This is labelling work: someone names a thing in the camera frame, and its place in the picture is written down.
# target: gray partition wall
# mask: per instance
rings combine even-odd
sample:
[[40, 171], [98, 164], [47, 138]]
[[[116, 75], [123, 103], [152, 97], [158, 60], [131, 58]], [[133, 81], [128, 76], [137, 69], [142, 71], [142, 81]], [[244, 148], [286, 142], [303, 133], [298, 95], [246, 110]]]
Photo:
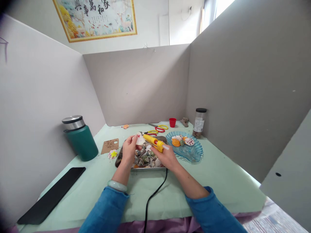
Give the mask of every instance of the gray partition wall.
[[187, 116], [262, 182], [311, 107], [306, 1], [235, 0], [190, 45]]
[[6, 16], [0, 37], [8, 42], [6, 54], [0, 47], [0, 204], [8, 227], [75, 157], [61, 120], [83, 115], [96, 135], [105, 119], [80, 53]]
[[107, 125], [185, 116], [188, 44], [83, 55]]

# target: yellow glue gun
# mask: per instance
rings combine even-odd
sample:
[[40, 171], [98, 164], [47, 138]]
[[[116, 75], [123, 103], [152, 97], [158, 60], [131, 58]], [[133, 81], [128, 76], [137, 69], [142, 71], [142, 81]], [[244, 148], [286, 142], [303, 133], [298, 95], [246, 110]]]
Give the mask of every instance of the yellow glue gun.
[[144, 139], [146, 139], [146, 141], [151, 143], [160, 153], [163, 152], [163, 148], [167, 150], [169, 149], [168, 146], [164, 142], [159, 141], [158, 139], [151, 137], [148, 134], [144, 134]]

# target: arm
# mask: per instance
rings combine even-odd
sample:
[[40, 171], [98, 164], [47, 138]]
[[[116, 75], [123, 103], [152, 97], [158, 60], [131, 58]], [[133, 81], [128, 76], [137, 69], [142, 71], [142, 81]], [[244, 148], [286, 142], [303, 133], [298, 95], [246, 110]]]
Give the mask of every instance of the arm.
[[221, 204], [210, 187], [200, 185], [178, 162], [171, 146], [160, 153], [151, 148], [164, 166], [180, 182], [193, 215], [204, 232], [246, 232], [238, 220]]
[[[123, 143], [123, 158], [112, 180], [127, 185], [136, 149], [137, 136], [130, 136]], [[79, 233], [116, 232], [129, 196], [109, 186], [104, 188], [95, 206], [87, 216]]]

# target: black power cord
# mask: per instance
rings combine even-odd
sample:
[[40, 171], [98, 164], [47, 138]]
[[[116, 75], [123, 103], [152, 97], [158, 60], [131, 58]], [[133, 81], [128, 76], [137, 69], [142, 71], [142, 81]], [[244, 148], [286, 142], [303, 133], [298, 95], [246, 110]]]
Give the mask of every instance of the black power cord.
[[167, 169], [166, 169], [166, 175], [165, 175], [165, 179], [163, 181], [163, 183], [160, 185], [160, 187], [158, 187], [158, 189], [150, 196], [150, 198], [147, 201], [147, 205], [146, 205], [146, 215], [145, 215], [145, 226], [144, 226], [144, 233], [146, 233], [146, 228], [147, 228], [147, 216], [148, 216], [148, 204], [151, 198], [153, 198], [153, 196], [159, 191], [159, 189], [162, 187], [162, 185], [164, 184], [164, 182], [166, 181], [167, 178]]

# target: orange seashell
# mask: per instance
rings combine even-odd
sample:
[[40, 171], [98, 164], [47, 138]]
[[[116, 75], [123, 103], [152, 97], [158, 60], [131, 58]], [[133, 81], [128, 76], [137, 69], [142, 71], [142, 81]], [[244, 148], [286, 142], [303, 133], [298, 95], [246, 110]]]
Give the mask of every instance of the orange seashell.
[[177, 139], [172, 139], [173, 146], [180, 147], [180, 142]]

